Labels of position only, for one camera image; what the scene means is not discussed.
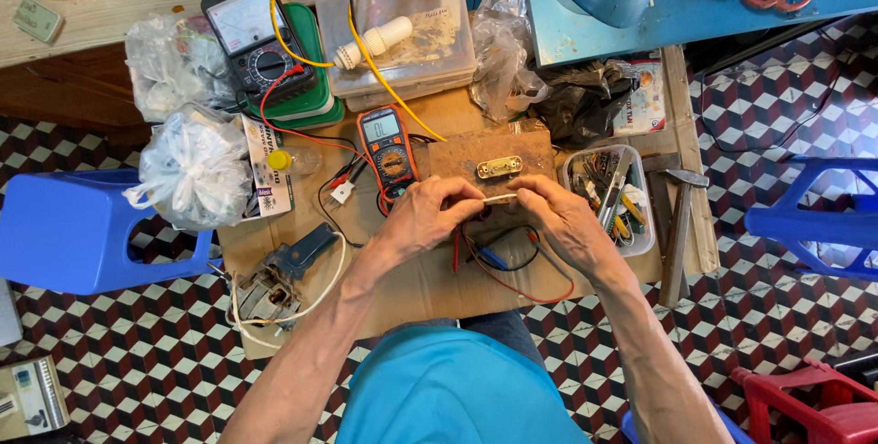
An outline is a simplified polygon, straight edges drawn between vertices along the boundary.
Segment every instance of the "blue shirt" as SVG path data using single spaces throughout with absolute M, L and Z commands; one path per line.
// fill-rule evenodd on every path
M 336 444 L 590 442 L 541 367 L 477 332 L 403 329 L 349 385 Z

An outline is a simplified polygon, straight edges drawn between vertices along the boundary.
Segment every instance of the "orange digital multimeter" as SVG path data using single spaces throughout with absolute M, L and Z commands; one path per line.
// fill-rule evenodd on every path
M 408 144 L 406 124 L 402 123 L 396 105 L 360 113 L 357 127 L 366 155 L 379 170 L 381 187 L 387 189 L 392 184 L 420 180 Z

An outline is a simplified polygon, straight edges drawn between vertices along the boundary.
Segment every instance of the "white plastic bag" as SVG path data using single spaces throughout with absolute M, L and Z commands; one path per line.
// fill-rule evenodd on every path
M 203 17 L 151 13 L 128 30 L 125 53 L 134 104 L 147 122 L 164 122 L 186 102 L 236 103 L 225 53 Z
M 472 19 L 472 45 L 476 72 L 470 96 L 491 120 L 504 123 L 549 94 L 527 67 L 533 44 L 525 0 L 482 0 Z
M 241 160 L 246 155 L 244 131 L 230 115 L 187 103 L 140 154 L 142 183 L 122 194 L 137 209 L 155 206 L 178 228 L 234 226 L 253 192 L 250 164 Z

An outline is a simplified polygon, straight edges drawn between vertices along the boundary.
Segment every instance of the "green plastic container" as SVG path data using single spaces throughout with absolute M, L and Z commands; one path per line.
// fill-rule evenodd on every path
M 308 58 L 323 62 L 323 48 L 317 21 L 311 9 L 300 3 L 284 5 L 284 12 L 302 42 Z M 344 105 L 329 91 L 326 69 L 315 67 L 317 85 L 288 102 L 265 109 L 265 118 L 280 128 L 317 128 L 334 125 L 344 117 Z M 253 113 L 259 107 L 247 101 Z

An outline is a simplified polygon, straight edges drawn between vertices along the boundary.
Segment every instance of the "white wire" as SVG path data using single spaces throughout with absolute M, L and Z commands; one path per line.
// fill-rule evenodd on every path
M 255 338 L 253 335 L 251 335 L 249 332 L 247 332 L 246 329 L 244 329 L 243 325 L 245 325 L 245 324 L 249 324 L 249 325 L 252 325 L 252 324 L 277 324 L 280 322 L 285 322 L 285 321 L 299 318 L 303 315 L 306 315 L 311 310 L 314 310 L 314 308 L 317 307 L 317 305 L 323 300 L 323 298 L 326 297 L 327 294 L 329 294 L 329 292 L 332 290 L 332 288 L 335 287 L 335 282 L 338 281 L 339 277 L 341 277 L 342 269 L 344 268 L 344 256 L 345 256 L 345 253 L 348 249 L 348 244 L 347 244 L 346 240 L 344 239 L 344 235 L 342 235 L 340 232 L 334 231 L 333 235 L 341 238 L 341 242 L 342 242 L 342 258 L 338 261 L 338 269 L 335 270 L 335 276 L 333 277 L 332 281 L 329 281 L 329 285 L 326 287 L 326 289 L 323 290 L 323 293 L 321 293 L 321 295 L 317 297 L 317 300 L 315 300 L 314 303 L 311 304 L 310 307 L 308 307 L 305 310 L 302 310 L 302 312 L 298 312 L 298 313 L 295 313 L 291 316 L 280 318 L 280 319 L 267 319 L 267 320 L 250 319 L 250 320 L 241 321 L 241 316 L 238 314 L 238 285 L 237 285 L 237 281 L 236 281 L 235 276 L 232 275 L 232 315 L 235 317 L 236 326 L 238 326 L 238 330 L 241 331 L 241 334 L 246 336 L 251 341 L 258 343 L 260 345 L 263 345 L 264 347 L 280 348 L 280 345 L 274 345 L 274 344 L 268 343 L 266 341 L 262 341 L 261 339 Z

